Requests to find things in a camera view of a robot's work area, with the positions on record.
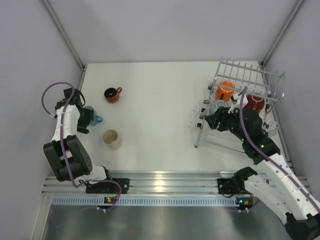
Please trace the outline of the small dark red cup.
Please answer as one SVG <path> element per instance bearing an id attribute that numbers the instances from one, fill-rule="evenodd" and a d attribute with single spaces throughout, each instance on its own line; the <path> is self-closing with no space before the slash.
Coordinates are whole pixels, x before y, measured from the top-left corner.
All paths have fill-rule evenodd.
<path id="1" fill-rule="evenodd" d="M 122 87 L 113 88 L 110 87 L 104 91 L 104 98 L 108 103 L 115 103 L 120 98 L 120 93 L 122 92 Z"/>

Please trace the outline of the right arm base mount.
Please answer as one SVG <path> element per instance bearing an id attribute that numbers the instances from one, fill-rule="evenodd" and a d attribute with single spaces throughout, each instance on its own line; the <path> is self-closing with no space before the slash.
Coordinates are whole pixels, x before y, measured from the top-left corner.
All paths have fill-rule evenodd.
<path id="1" fill-rule="evenodd" d="M 257 174 L 251 167 L 245 167 L 235 172 L 231 178 L 218 178 L 218 193 L 230 196 L 248 194 L 249 192 L 245 189 L 245 181 Z"/>

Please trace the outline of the red floral mug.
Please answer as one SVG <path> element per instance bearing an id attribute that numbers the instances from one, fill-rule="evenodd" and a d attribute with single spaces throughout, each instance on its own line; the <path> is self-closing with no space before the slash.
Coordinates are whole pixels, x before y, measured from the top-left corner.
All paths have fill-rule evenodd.
<path id="1" fill-rule="evenodd" d="M 260 113 L 265 105 L 265 99 L 259 96 L 255 95 L 247 95 L 247 104 L 243 107 L 244 110 L 246 109 L 252 109 L 255 110 L 256 112 Z"/>

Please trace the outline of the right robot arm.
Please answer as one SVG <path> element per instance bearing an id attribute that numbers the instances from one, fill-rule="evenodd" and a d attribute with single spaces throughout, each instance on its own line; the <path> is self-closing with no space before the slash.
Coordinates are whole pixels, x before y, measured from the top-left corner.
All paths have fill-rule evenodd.
<path id="1" fill-rule="evenodd" d="M 242 142 L 244 153 L 275 184 L 272 188 L 251 167 L 234 173 L 236 191 L 256 196 L 272 210 L 293 240 L 314 240 L 320 236 L 320 202 L 300 182 L 274 141 L 263 130 L 263 121 L 252 109 L 230 112 L 219 107 L 204 120 L 211 130 L 229 131 Z"/>

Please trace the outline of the orange mug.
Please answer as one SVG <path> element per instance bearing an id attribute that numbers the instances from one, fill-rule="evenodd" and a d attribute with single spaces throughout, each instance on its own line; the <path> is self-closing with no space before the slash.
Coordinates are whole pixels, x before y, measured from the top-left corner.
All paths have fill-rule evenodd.
<path id="1" fill-rule="evenodd" d="M 219 87 L 215 93 L 215 98 L 217 100 L 223 100 L 228 102 L 231 100 L 231 96 L 234 94 L 233 88 L 235 87 L 234 83 L 229 80 L 223 80 L 219 83 Z"/>

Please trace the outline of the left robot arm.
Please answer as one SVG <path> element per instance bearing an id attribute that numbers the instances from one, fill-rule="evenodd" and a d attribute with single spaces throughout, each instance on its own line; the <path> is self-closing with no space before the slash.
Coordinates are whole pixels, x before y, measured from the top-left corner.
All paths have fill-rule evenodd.
<path id="1" fill-rule="evenodd" d="M 93 120 L 94 111 L 85 108 L 85 98 L 72 85 L 63 91 L 64 98 L 55 105 L 54 112 L 45 106 L 45 94 L 55 86 L 47 87 L 41 96 L 44 111 L 56 119 L 54 135 L 43 145 L 44 155 L 59 182 L 71 182 L 75 188 L 81 185 L 96 187 L 103 193 L 114 188 L 109 171 L 104 166 L 96 166 L 79 140 L 77 133 L 88 134 L 87 127 Z"/>

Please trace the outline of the blue white mug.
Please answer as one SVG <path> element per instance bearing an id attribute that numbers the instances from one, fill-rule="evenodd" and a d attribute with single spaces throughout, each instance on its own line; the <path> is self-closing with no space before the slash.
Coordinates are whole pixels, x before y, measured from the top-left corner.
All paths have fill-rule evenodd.
<path id="1" fill-rule="evenodd" d="M 90 126 L 96 126 L 97 124 L 103 122 L 103 120 L 104 120 L 103 117 L 99 116 L 92 106 L 87 105 L 84 108 L 93 111 L 93 117 L 92 117 L 92 120 L 90 121 L 90 124 L 89 124 Z"/>

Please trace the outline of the beige cup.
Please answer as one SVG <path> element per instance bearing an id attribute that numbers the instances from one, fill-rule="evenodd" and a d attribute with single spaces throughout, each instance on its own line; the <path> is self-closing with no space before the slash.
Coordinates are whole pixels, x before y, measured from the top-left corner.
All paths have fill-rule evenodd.
<path id="1" fill-rule="evenodd" d="M 122 145 L 121 135 L 114 129 L 105 131 L 102 135 L 103 142 L 111 149 L 117 150 Z"/>

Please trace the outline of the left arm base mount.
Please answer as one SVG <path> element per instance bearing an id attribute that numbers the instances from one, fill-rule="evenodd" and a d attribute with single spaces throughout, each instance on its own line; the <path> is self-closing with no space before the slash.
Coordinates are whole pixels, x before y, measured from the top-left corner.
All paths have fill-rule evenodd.
<path id="1" fill-rule="evenodd" d="M 121 187 L 121 194 L 127 194 L 130 188 L 130 179 L 129 178 L 113 178 L 114 182 L 118 183 Z M 86 183 L 85 184 L 86 194 L 119 194 L 119 187 L 115 183 L 110 182 L 96 182 L 94 184 Z"/>

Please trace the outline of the grey ceramic mug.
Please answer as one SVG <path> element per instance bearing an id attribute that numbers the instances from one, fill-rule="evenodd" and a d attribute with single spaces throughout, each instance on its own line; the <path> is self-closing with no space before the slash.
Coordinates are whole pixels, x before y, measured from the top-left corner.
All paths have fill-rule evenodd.
<path id="1" fill-rule="evenodd" d="M 209 114 L 210 114 L 210 115 L 214 114 L 214 113 L 218 110 L 218 108 L 220 108 L 220 107 L 222 107 L 222 108 L 228 108 L 229 105 L 228 105 L 227 102 L 225 102 L 225 101 L 222 100 L 222 99 L 215 99 L 215 100 L 213 100 L 213 101 L 210 103 L 210 105 L 209 105 Z"/>

